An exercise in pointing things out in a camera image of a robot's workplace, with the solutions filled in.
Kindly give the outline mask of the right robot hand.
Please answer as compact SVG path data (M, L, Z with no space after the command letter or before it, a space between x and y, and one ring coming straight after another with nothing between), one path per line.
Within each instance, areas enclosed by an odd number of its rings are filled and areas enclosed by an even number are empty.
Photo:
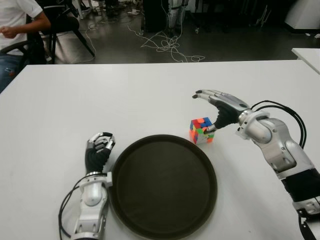
M218 90L200 89L192 96L193 99L206 100L218 110L217 119L207 127L205 133L213 133L230 124L239 122L240 115L251 107L241 99Z

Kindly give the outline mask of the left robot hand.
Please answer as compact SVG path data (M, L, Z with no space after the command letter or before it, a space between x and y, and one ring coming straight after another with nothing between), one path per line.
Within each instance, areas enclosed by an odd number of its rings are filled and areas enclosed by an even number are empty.
M115 144L115 137L109 132L98 132L87 141L84 156L86 174L103 171Z

